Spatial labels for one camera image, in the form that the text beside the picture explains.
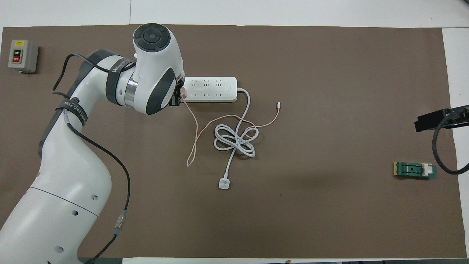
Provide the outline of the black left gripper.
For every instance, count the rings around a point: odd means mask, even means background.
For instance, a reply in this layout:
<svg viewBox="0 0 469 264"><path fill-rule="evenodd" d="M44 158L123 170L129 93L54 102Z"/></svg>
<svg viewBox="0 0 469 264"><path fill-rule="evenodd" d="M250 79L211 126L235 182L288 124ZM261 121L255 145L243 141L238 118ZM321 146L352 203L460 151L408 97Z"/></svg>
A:
<svg viewBox="0 0 469 264"><path fill-rule="evenodd" d="M185 88L183 87L184 82L178 82L178 90L179 92L185 92ZM183 97L180 96L179 93L175 92L171 96L171 100L169 102L169 106L179 106L183 103Z"/></svg>

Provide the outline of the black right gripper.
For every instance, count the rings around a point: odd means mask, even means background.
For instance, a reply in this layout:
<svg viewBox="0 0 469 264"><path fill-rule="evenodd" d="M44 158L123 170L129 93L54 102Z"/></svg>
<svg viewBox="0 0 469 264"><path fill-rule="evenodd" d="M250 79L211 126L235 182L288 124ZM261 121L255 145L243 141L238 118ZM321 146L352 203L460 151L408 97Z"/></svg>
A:
<svg viewBox="0 0 469 264"><path fill-rule="evenodd" d="M462 114L456 115L454 118L449 119L442 127L444 129L454 129L459 127L468 126L469 116L468 116L468 105L454 107L451 109L442 109L434 112L427 113L417 117L417 121L414 122L416 132L434 130L438 124L444 119L444 117L450 115L452 112L455 112L458 109L465 109L465 112Z"/></svg>

